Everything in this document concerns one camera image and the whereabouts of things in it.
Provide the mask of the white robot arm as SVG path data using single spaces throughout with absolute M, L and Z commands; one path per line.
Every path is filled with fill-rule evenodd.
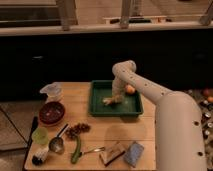
M 135 73 L 132 60 L 114 64 L 113 93 L 133 86 L 155 107 L 156 171 L 207 171 L 202 112 L 195 100 Z

